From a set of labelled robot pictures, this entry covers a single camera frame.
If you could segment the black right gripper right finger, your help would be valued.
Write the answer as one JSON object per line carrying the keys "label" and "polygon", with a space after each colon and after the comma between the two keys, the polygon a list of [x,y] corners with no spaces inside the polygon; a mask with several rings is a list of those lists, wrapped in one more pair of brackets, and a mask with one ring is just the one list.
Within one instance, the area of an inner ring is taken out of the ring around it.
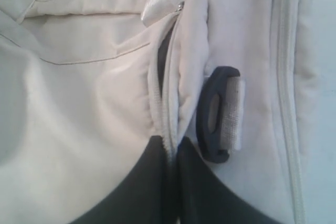
{"label": "black right gripper right finger", "polygon": [[177,152],[181,223],[267,223],[268,217],[230,191],[184,137]]}

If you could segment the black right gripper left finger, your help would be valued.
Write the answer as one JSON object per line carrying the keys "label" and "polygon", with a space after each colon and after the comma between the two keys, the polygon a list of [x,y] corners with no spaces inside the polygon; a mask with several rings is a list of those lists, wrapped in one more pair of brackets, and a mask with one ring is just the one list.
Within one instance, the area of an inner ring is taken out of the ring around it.
{"label": "black right gripper left finger", "polygon": [[177,223],[176,167],[161,136],[152,136],[138,162],[106,198],[75,223]]}

